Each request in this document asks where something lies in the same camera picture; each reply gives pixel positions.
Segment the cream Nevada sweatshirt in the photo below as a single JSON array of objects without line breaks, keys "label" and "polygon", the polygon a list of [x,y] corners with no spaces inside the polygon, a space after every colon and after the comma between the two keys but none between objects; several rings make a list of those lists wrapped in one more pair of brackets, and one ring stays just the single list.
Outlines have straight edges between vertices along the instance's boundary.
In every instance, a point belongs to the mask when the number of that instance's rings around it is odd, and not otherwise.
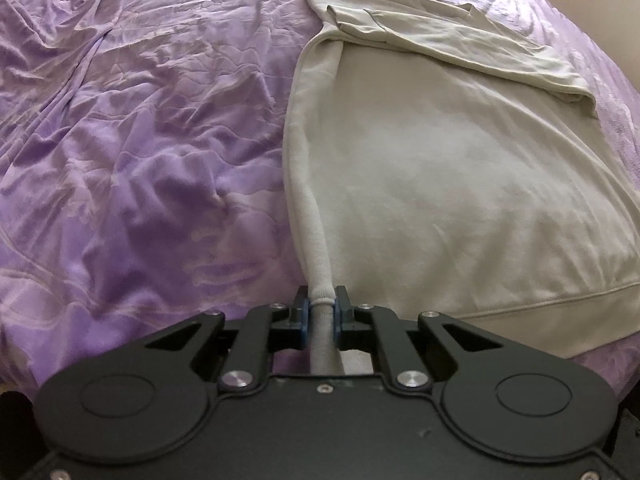
[{"label": "cream Nevada sweatshirt", "polygon": [[436,0],[306,0],[283,137],[331,367],[337,287],[571,358],[639,329],[639,192],[555,50]]}]

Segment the purple bed sheet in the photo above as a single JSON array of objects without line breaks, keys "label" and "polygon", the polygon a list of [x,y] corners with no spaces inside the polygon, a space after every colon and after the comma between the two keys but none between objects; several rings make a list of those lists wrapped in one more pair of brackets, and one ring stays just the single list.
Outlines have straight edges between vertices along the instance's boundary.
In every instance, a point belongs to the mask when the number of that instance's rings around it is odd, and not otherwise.
[{"label": "purple bed sheet", "polygon": [[[469,3],[558,50],[639,166],[639,95],[547,0]],[[303,277],[282,127],[305,0],[1,0],[1,385]]]}]

